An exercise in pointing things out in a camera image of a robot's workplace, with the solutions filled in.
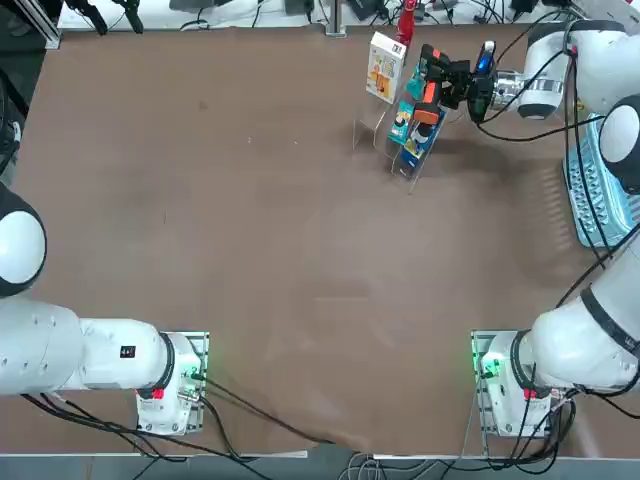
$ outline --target red bottle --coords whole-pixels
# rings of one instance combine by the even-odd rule
[[[416,3],[417,0],[404,0],[402,13],[398,19],[398,33],[396,33],[396,41],[407,47],[407,50],[409,50],[411,39],[413,38],[413,30],[415,26],[413,11],[416,9]]]

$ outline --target brown table surface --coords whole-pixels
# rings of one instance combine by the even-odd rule
[[[485,39],[504,46],[521,29],[419,28],[409,65],[423,42],[475,59]],[[530,326],[592,257],[568,212],[562,135],[498,142],[461,118],[413,195],[371,148],[352,152],[370,38],[66,34],[46,56],[15,184],[48,229],[31,295],[80,316],[210,331],[210,374],[310,433],[456,455],[474,389],[470,331]],[[503,65],[522,67],[524,48]],[[488,128],[530,135],[559,121],[509,114]],[[135,424],[132,393],[73,397]],[[220,409],[240,451],[310,445]],[[20,398],[0,412],[2,452],[130,451]],[[480,454],[474,425],[467,453]],[[638,457],[635,430],[580,401],[564,454]],[[188,440],[221,448],[211,422]]]

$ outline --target white product box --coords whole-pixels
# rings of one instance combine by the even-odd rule
[[[376,32],[369,47],[367,92],[392,104],[406,53],[407,47]]]

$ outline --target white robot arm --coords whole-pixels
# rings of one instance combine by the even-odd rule
[[[592,112],[606,115],[600,131],[605,165],[629,194],[640,193],[640,35],[612,21],[579,21],[567,37],[578,54],[577,89]],[[540,27],[529,40],[525,73],[498,73],[494,105],[506,105],[534,72],[566,45],[565,26]],[[546,118],[560,105],[567,57],[557,57],[532,91],[511,104],[524,118]],[[518,433],[524,394],[525,434],[550,408],[551,389],[581,386],[617,391],[634,384],[640,358],[640,236],[631,238],[606,272],[570,303],[542,314],[529,332],[500,332],[481,369],[500,435]]]
[[[135,389],[139,428],[199,430],[192,407],[202,385],[191,375],[202,373],[203,361],[189,339],[27,299],[20,293],[42,271],[46,251],[38,214],[0,184],[0,395]]]

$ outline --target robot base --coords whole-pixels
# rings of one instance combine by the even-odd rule
[[[138,428],[159,435],[184,435],[202,431],[204,407],[203,381],[193,373],[206,375],[209,360],[209,333],[166,332],[175,350],[173,374],[162,393],[152,398],[136,394]]]
[[[511,343],[517,331],[475,330],[471,333],[476,395],[485,450],[486,435],[518,436],[527,405],[525,392],[516,381],[511,367]],[[529,437],[551,408],[551,396],[531,398],[522,435]],[[548,425],[536,432],[544,437]]]

